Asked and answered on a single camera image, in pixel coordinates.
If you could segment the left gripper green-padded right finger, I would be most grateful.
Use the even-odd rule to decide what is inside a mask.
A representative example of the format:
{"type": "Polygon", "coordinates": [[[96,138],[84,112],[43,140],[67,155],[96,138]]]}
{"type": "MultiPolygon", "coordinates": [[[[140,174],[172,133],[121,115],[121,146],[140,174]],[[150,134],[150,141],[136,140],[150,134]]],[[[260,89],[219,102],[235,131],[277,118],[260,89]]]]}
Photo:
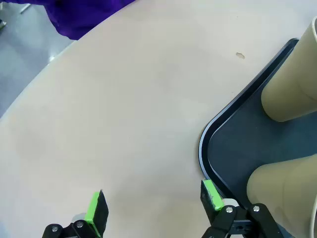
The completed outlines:
{"type": "Polygon", "coordinates": [[[273,216],[262,203],[245,209],[226,205],[211,180],[201,181],[200,199],[210,222],[204,238],[282,238],[273,216]]]}

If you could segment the left gripper green-padded left finger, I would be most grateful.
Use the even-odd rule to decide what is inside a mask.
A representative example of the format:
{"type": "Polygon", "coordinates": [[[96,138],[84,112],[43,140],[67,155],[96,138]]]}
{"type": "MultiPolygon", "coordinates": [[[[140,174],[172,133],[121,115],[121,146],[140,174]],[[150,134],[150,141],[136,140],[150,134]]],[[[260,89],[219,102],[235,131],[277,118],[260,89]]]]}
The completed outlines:
{"type": "Polygon", "coordinates": [[[84,219],[70,223],[67,227],[59,224],[48,225],[43,238],[102,238],[106,230],[109,210],[102,190],[93,194],[84,219]]]}

